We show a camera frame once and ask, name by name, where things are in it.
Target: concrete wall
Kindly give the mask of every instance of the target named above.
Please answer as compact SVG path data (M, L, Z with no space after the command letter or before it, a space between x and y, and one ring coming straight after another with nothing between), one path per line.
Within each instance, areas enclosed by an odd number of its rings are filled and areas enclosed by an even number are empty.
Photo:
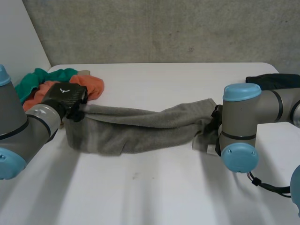
M23 0L52 65L267 62L300 73L299 0Z

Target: green cloth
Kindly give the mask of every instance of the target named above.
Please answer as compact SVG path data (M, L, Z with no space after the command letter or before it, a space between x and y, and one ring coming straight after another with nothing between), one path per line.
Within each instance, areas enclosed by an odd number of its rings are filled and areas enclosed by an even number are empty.
M18 97L23 104L29 97L30 93L38 88L41 83L46 81L69 82L73 75L78 73L77 70L67 68L59 69L52 73L47 73L43 69L36 68L32 74L27 74L21 82L15 87Z

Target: gray robot arm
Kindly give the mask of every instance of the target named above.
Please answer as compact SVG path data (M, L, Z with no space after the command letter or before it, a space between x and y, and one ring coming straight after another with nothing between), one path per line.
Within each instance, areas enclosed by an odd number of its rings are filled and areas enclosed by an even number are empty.
M86 102L85 87L69 83L55 85L75 91L60 93L52 88L42 104L25 113L9 75L0 64L0 180L17 176L53 138L68 110L83 100Z
M258 163L258 124L290 122L300 127L300 88L261 91L253 83L232 84L224 89L222 113L218 132L221 158L229 170L247 173ZM300 166L290 183L292 201L300 209L299 187Z

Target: blue cap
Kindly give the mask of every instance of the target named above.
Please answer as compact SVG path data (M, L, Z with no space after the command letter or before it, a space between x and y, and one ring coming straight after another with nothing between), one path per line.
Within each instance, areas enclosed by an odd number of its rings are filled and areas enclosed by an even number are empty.
M16 177L26 165L26 161L18 154L0 148L0 180L9 180Z
M247 173L253 170L258 163L256 149L247 143L233 143L227 145L221 158L225 166L232 172Z
M290 190L292 202L295 203L300 210L300 165L292 174Z
M0 87L8 84L10 81L10 76L7 74L4 66L0 64Z
M261 87L255 83L236 83L224 88L223 100L239 102L255 98L261 94Z

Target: cable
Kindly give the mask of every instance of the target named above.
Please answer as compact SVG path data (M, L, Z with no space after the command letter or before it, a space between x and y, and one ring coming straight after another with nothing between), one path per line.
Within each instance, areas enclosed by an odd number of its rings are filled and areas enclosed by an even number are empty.
M284 194L289 194L291 192L290 191L290 186L287 186L287 187L275 187L275 186L270 185L270 184L262 183L262 181L260 179L258 179L257 177L255 177L251 172L248 172L247 176L248 176L249 180L252 181L252 184L254 184L255 186L260 186L261 188L264 188L264 189L266 189L268 191L277 193L277 194L279 194L279 195L281 195L283 197L291 198L290 195L284 195Z

